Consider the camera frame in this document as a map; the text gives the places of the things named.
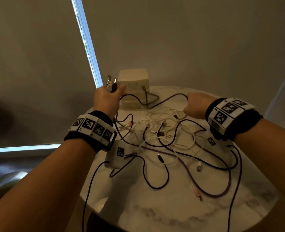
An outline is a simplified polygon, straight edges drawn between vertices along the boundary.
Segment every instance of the round table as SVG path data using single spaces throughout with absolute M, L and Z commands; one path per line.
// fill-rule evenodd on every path
M 153 86 L 150 87 L 152 93 L 158 94 L 160 100 L 163 100 L 175 93 L 204 92 L 191 88 L 171 87 L 171 86 Z M 187 101 L 183 96 L 176 96 L 162 105 L 153 108 L 157 110 L 161 107 L 169 107 L 182 111 Z M 123 111 L 119 110 L 118 120 L 124 119 L 129 113 L 134 116 L 134 123 L 145 119 L 146 113 L 152 110 L 142 111 Z M 192 119 L 207 131 L 199 135 L 205 139 L 212 137 L 205 120 Z M 191 131 L 201 128 L 192 124 L 185 123 Z M 138 138 L 142 142 L 142 132 L 138 133 Z M 136 140 L 136 137 L 128 136 L 126 140 Z M 155 139 L 148 142 L 159 144 Z M 192 136 L 186 132 L 181 132 L 176 140 L 180 144 L 189 144 L 192 142 Z M 218 141 L 211 145 L 208 141 L 197 138 L 199 144 L 209 151 L 217 154 L 225 162 L 232 166 L 234 157 L 226 146 L 233 144 L 231 141 Z M 164 148 L 158 148 L 161 151 L 167 151 Z M 85 201 L 88 192 L 90 180 L 95 169 L 105 160 L 106 152 L 100 151 L 90 168 L 80 196 Z M 139 153 L 146 161 L 146 176 L 149 182 L 158 187 L 165 183 L 167 172 L 163 165 L 154 164 L 145 155 L 154 161 L 159 161 L 157 153 L 149 150 L 145 154 Z M 172 162 L 174 157 L 161 154 L 165 163 Z M 255 167 L 255 165 L 241 152 L 243 161 L 243 174 L 237 196 L 235 198 L 231 220 L 230 231 L 244 231 L 259 221 L 261 221 L 275 205 L 278 197 L 275 187 L 266 179 L 266 177 Z M 192 162 L 189 170 L 196 182 L 202 189 L 212 194 L 219 194 L 227 186 L 228 172 L 210 168 L 202 165 L 201 172 L 196 171 L 197 161 L 186 156 L 179 157 L 188 164 Z M 223 167 L 223 164 L 205 151 L 200 151 L 197 157 L 209 162 L 210 164 Z M 161 190 L 154 190 L 147 185 L 142 174 L 142 160 L 135 158 L 126 168 L 113 178 L 109 177 L 111 169 L 100 167 L 96 173 L 90 191 L 87 204 L 93 211 L 112 225 L 120 227 L 130 232 L 221 232 L 227 231 L 227 221 L 229 206 L 233 193 L 236 188 L 240 165 L 232 172 L 232 183 L 229 192 L 221 198 L 210 198 L 202 195 L 203 201 L 200 201 L 194 194 L 192 185 L 185 168 L 176 162 L 167 165 L 170 179 L 166 187 Z

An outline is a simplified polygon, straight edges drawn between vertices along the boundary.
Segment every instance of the floor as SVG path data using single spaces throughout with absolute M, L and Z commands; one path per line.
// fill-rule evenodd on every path
M 79 197 L 65 232 L 81 231 L 81 215 L 83 211 L 83 204 L 84 202 L 82 198 Z M 87 207 L 85 228 L 87 226 L 90 214 L 91 209 Z M 104 224 L 105 222 L 103 222 L 102 220 L 98 220 L 98 218 L 92 216 L 88 224 L 89 231 L 119 232 L 119 230 L 114 231 L 111 228 L 107 229 L 107 225 Z M 264 220 L 262 220 L 259 224 L 255 225 L 251 229 L 247 230 L 247 232 L 285 232 L 285 198 L 283 196 L 280 196 L 279 201 L 276 203 L 273 210 L 264 218 Z

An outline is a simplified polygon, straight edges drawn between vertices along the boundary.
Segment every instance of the gray wall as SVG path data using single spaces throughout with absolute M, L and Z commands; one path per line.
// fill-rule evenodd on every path
M 264 113 L 285 78 L 285 0 L 82 0 L 101 75 L 236 96 Z
M 94 91 L 71 0 L 0 0 L 0 147 L 60 143 Z

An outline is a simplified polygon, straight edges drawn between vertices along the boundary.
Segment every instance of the white marble table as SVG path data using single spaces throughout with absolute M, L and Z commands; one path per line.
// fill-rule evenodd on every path
M 151 87 L 153 93 L 160 95 L 161 99 L 175 93 L 198 92 L 198 90 L 180 87 Z M 176 110 L 183 110 L 186 100 L 183 96 L 162 104 L 162 107 L 170 107 Z M 145 119 L 144 111 L 119 111 L 118 120 L 121 120 L 129 113 L 133 113 L 134 122 Z M 208 127 L 205 120 L 195 120 L 204 127 Z M 187 127 L 192 131 L 199 130 L 196 125 L 187 122 Z M 208 138 L 210 131 L 201 132 L 200 135 Z M 177 143 L 189 143 L 192 137 L 182 133 Z M 234 163 L 234 157 L 226 147 L 232 144 L 230 141 L 217 141 L 211 146 L 205 142 L 205 148 L 220 156 L 229 166 Z M 158 161 L 157 153 L 147 151 L 146 154 L 153 160 Z M 85 201 L 92 175 L 97 166 L 105 160 L 105 152 L 99 152 L 90 168 L 80 196 Z M 146 160 L 146 172 L 149 182 L 154 186 L 160 186 L 167 179 L 167 172 L 162 165 L 149 161 L 144 154 L 139 153 Z M 277 193 L 274 186 L 264 177 L 255 165 L 241 152 L 243 159 L 243 174 L 240 187 L 234 201 L 230 231 L 244 231 L 261 221 L 272 209 L 277 201 Z M 165 162 L 171 162 L 173 157 L 161 154 Z M 186 164 L 191 160 L 186 156 L 179 156 Z M 223 167 L 219 160 L 205 151 L 201 151 L 197 157 Z M 142 160 L 134 159 L 118 175 L 109 178 L 111 169 L 101 167 L 94 177 L 88 205 L 107 222 L 121 227 L 130 232 L 152 232 L 152 231 L 195 231 L 195 232 L 221 232 L 227 231 L 227 220 L 230 202 L 237 184 L 239 165 L 232 170 L 232 186 L 229 192 L 222 198 L 214 199 L 202 195 L 203 201 L 199 201 L 190 185 L 189 177 L 184 167 L 177 162 L 168 165 L 170 180 L 166 187 L 161 190 L 150 188 L 142 175 Z M 197 183 L 207 192 L 212 194 L 221 193 L 228 182 L 228 172 L 219 171 L 203 164 L 202 171 L 196 171 L 196 161 L 190 166 L 190 171 Z

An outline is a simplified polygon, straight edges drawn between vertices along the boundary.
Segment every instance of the left hand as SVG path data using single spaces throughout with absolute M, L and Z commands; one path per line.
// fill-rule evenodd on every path
M 106 85 L 95 90 L 94 111 L 104 112 L 111 120 L 119 110 L 120 97 L 125 94 L 126 85 L 119 85 L 114 93 L 110 93 Z

